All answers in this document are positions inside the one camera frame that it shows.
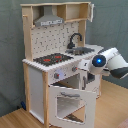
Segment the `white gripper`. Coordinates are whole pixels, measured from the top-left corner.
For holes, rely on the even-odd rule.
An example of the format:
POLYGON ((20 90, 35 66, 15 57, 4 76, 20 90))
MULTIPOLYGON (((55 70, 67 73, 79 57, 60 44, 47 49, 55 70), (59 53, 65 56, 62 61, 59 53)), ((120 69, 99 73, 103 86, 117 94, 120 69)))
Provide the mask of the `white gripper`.
POLYGON ((90 66, 90 61, 89 60, 85 60, 85 59, 82 59, 79 64, 78 64, 78 68, 81 69, 81 70, 86 70, 88 71, 89 70, 89 66, 90 66))

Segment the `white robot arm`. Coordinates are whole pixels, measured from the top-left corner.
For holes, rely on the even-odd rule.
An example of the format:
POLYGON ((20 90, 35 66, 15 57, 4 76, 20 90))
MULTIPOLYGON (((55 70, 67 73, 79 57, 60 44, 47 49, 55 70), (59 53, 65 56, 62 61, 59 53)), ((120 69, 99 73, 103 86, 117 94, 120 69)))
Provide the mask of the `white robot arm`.
POLYGON ((82 59, 78 68, 86 70, 93 75, 102 74, 122 79, 128 75, 128 62, 122 57, 116 48, 110 48, 95 56, 90 60, 82 59))

